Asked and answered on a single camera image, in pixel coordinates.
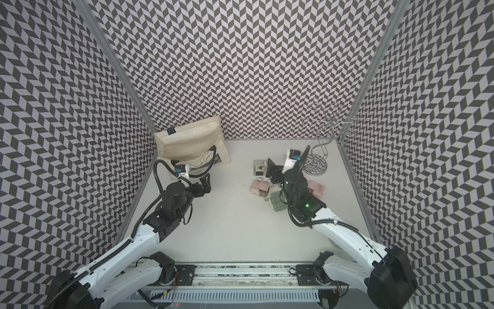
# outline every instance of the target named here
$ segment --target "metal base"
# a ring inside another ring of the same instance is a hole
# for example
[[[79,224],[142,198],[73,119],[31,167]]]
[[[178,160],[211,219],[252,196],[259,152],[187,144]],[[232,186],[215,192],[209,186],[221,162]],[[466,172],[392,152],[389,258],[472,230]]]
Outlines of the metal base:
[[[153,289],[151,296],[163,294],[166,289]],[[256,303],[319,303],[321,299],[319,294],[327,294],[325,290],[316,290],[311,287],[298,289],[267,289],[244,287],[240,289],[215,289],[215,288],[185,288],[176,289],[173,292],[167,293],[164,297],[154,300],[155,303],[163,305],[166,303],[197,303],[197,304],[256,304]],[[134,308],[144,308],[140,306],[143,302],[142,298],[137,293],[133,293],[120,304],[134,304]]]
[[[296,264],[294,262],[283,263],[194,263],[196,269],[192,274],[192,286],[194,289],[334,289],[337,283],[322,286],[318,283],[310,286],[306,284],[300,286],[298,284],[299,277],[296,271],[297,267],[302,267],[304,264]],[[182,270],[181,263],[175,264],[177,271]],[[153,287],[147,286],[146,289],[152,288],[159,293],[166,286],[153,284]],[[176,289],[186,289],[187,286],[176,286]]]
[[[305,160],[304,171],[311,175],[322,175],[328,169],[326,159],[320,155],[308,155]]]

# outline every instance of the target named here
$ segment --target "mounting plate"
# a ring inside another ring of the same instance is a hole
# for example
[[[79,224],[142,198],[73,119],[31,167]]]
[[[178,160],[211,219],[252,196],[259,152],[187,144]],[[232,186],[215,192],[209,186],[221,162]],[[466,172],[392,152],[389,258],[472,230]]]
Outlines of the mounting plate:
[[[308,285],[321,285],[321,283],[317,282],[316,277],[314,276],[314,266],[313,265],[297,265],[295,266],[297,270],[297,281],[299,286],[308,286]]]
[[[191,286],[196,272],[195,265],[175,265],[177,268],[177,286]]]

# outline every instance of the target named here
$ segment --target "black and white patterned backdrop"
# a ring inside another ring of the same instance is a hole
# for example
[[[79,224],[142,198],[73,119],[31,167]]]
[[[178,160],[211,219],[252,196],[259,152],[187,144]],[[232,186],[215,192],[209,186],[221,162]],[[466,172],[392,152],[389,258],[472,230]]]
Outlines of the black and white patterned backdrop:
[[[0,15],[0,308],[33,308],[111,247],[154,143],[68,0]]]
[[[411,3],[346,147],[421,308],[494,308],[494,1]]]
[[[219,115],[227,138],[344,120],[396,0],[88,0],[160,130]]]

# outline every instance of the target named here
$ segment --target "white table surface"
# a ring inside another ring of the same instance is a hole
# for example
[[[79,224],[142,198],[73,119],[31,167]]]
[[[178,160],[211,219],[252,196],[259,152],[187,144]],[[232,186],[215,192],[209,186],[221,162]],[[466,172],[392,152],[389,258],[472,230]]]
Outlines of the white table surface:
[[[177,262],[312,262],[319,252],[333,251],[349,256],[334,247],[327,237],[308,227],[295,226],[286,210],[273,211],[264,198],[250,192],[257,178],[253,160],[271,158],[283,165],[288,148],[316,145],[316,140],[229,140],[225,141],[232,162],[213,166],[211,193],[194,199],[188,225],[180,225],[148,254],[163,251]],[[335,142],[328,145],[328,170],[312,177],[326,186],[322,201],[340,218],[369,235],[350,179]],[[168,171],[159,165],[163,187],[170,183]],[[139,200],[125,236],[137,219],[158,196],[151,176]]]

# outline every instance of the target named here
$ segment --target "black cable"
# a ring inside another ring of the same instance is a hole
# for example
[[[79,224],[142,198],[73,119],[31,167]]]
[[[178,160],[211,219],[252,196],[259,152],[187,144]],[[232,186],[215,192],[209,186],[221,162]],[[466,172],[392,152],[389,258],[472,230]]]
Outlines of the black cable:
[[[171,295],[171,302],[173,303],[173,299],[175,298],[175,293],[177,292],[177,285],[176,282],[173,283],[173,286],[171,287],[173,289],[173,294]]]
[[[189,177],[192,177],[192,178],[199,178],[199,177],[202,177],[204,175],[206,175],[209,170],[213,167],[214,165],[214,158],[216,158],[216,146],[213,145],[213,147],[211,147],[209,150],[213,149],[213,158],[211,159],[211,163],[209,165],[209,167],[207,168],[207,170],[205,170],[203,173],[200,173],[199,175],[191,175],[189,174]]]
[[[173,289],[173,287],[169,288],[168,290],[166,290],[166,293],[157,293],[155,296],[151,297],[151,300],[156,300],[158,298],[161,298],[163,296],[165,296],[166,294],[170,293],[170,291]]]
[[[384,261],[384,259],[382,258],[381,254],[379,254],[379,252],[378,252],[376,249],[374,249],[374,248],[371,246],[371,244],[370,244],[369,242],[367,242],[366,238],[365,238],[365,237],[364,237],[361,233],[358,233],[358,234],[360,235],[360,237],[362,237],[362,239],[366,242],[366,244],[367,244],[367,245],[368,245],[368,246],[369,246],[372,250],[374,250],[374,251],[377,253],[377,255],[379,255],[379,257],[381,258],[382,263],[384,264],[384,266],[386,266],[386,262],[385,262],[385,261]]]
[[[345,293],[343,293],[343,295],[338,296],[338,298],[342,298],[343,296],[345,296],[345,295],[346,295],[346,293],[348,293],[348,285],[346,286],[346,291],[345,291]]]
[[[149,257],[140,257],[140,258],[138,258],[138,259],[137,259],[137,261],[135,261],[135,267],[137,267],[137,263],[139,263],[139,261],[140,261],[141,259],[148,259],[148,258],[149,258]]]
[[[144,220],[144,217],[148,214],[151,208],[160,201],[160,199],[161,199],[161,194],[154,201],[151,202],[148,208],[146,208],[146,210],[142,213],[141,217],[139,217],[139,220],[137,220],[137,222],[135,223],[134,228],[132,229],[132,233],[130,234],[132,239],[134,239],[137,233],[137,229],[139,228],[139,225],[141,225],[141,222]]]
[[[285,190],[285,189],[284,189],[284,188],[282,188],[282,189],[281,189],[281,191],[280,191],[280,201],[281,201],[283,204],[287,205],[287,204],[288,204],[288,203],[287,203],[287,195],[286,195],[285,193],[283,193],[283,191],[284,191],[284,190]],[[283,200],[281,199],[282,193],[284,194],[285,201],[283,201]]]
[[[192,203],[190,204],[190,215],[189,215],[189,220],[187,221],[187,223],[185,223],[185,216],[182,218],[184,220],[184,225],[189,224],[191,217],[192,217]]]
[[[150,304],[150,305],[151,305],[151,306],[153,306],[154,308],[158,308],[158,309],[164,309],[164,308],[166,308],[166,307],[161,307],[161,306],[159,306],[159,305],[155,304],[152,300],[150,300],[150,299],[149,299],[149,297],[148,297],[146,294],[144,294],[144,292],[142,292],[142,290],[141,290],[141,289],[137,290],[137,292],[141,295],[141,297],[142,297],[142,298],[143,298],[143,299],[144,299],[144,300],[145,300],[148,304]]]
[[[199,175],[189,174],[189,177],[192,177],[192,178],[202,177],[202,176],[206,175],[209,172],[209,170],[213,167],[214,158],[216,157],[216,146],[213,145],[209,150],[213,150],[213,158],[211,159],[211,163],[209,164],[207,170],[205,170],[203,173],[200,173]],[[163,164],[166,167],[166,169],[170,172],[170,174],[172,174],[173,176],[178,177],[178,174],[176,173],[176,171],[171,169],[170,165],[168,165],[168,163],[166,161],[163,161],[161,159],[156,160],[156,162],[153,165],[153,174],[154,174],[154,178],[156,180],[156,183],[158,184],[158,189],[161,192],[161,191],[163,191],[163,187],[161,186],[161,181],[160,181],[160,178],[158,177],[158,164],[159,163]]]
[[[64,294],[70,287],[72,287],[72,285],[76,282],[79,281],[79,279],[81,279],[82,277],[86,276],[87,274],[89,274],[89,272],[87,270],[81,272],[80,275],[76,276],[74,278],[74,280],[72,280],[71,282],[69,282],[65,287],[63,287],[60,291],[58,291],[57,294],[55,294],[55,296],[53,296],[53,298],[48,302],[48,304],[46,304],[44,306],[45,309],[48,309],[50,308],[52,305],[55,304],[55,302],[58,300],[58,298]]]
[[[335,224],[335,222],[336,222],[336,225],[346,227],[347,229],[354,231],[356,233],[359,232],[359,230],[356,227],[353,227],[349,224],[346,224],[345,222],[341,222],[341,221],[338,221],[335,219],[321,219],[321,220],[315,220],[315,221],[310,221],[310,222],[306,222],[306,223],[300,223],[297,221],[295,221],[295,222],[296,222],[296,225],[299,227],[312,226],[312,225],[324,224],[324,223]]]
[[[117,255],[118,253],[120,253],[123,249],[125,249],[130,243],[132,242],[132,239],[128,239],[126,242],[123,243],[123,245],[121,245],[120,247],[118,247],[114,252],[112,252],[109,256],[105,257],[104,259],[100,260],[99,262],[97,262],[96,264],[94,264],[93,266],[91,266],[89,268],[89,271],[93,271],[95,269],[97,269],[98,267],[100,267],[101,265],[103,265],[104,263],[108,262],[111,258],[113,258],[115,255]]]

